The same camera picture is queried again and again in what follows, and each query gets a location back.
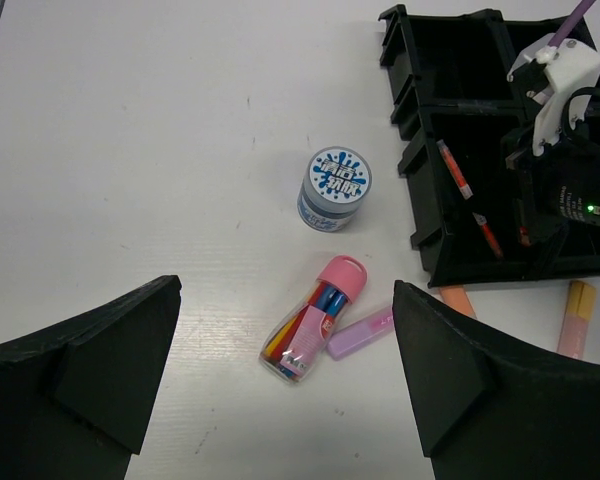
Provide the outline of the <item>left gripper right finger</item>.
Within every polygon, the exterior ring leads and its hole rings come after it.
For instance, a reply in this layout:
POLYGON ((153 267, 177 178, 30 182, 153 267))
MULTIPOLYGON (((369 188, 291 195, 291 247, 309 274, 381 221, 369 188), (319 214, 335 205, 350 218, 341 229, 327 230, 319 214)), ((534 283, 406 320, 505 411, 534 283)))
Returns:
POLYGON ((600 365, 519 340, 403 281, 393 315, 436 478, 600 479, 600 365))

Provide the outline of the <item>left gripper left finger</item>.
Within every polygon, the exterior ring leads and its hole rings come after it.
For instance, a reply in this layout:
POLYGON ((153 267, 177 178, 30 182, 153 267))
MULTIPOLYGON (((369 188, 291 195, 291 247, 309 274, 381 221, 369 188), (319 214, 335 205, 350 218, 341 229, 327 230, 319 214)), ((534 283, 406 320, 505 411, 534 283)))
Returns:
POLYGON ((0 344, 0 479, 122 479, 181 306, 176 275, 0 344))

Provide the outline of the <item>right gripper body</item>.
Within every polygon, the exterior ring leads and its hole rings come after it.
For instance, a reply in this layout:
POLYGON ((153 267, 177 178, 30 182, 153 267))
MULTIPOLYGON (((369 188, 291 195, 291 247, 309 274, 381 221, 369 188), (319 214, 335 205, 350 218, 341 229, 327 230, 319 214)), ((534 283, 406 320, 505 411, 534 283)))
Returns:
POLYGON ((578 89, 558 118, 558 141, 542 140, 533 153, 533 129, 514 129, 501 141, 505 197, 511 200, 518 242, 531 247, 555 236, 569 222, 600 227, 600 144, 569 112, 577 100, 600 99, 600 89, 578 89))

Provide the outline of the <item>orange-red thin pen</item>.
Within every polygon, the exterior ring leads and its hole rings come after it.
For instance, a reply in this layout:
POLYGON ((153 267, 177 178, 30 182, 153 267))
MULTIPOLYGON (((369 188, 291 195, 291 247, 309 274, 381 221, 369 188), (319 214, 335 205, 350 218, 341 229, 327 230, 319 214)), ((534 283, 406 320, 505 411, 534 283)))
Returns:
MULTIPOLYGON (((436 146, 461 196, 463 197, 464 201, 469 204, 474 197, 474 193, 462 170, 460 169, 457 160, 444 140, 437 140, 436 146)), ((491 229, 486 216, 477 211, 474 207, 471 207, 471 214, 494 256, 498 260, 503 260, 503 250, 493 230, 491 229)))

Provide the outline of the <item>orange-capped clear highlighter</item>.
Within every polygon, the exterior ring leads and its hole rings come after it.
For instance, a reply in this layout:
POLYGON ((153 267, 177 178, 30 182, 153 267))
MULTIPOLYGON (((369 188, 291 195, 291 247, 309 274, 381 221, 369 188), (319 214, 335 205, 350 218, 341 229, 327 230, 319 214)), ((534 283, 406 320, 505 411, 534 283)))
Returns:
POLYGON ((442 301, 455 311, 476 319, 476 313, 463 286, 446 286, 438 289, 442 301))

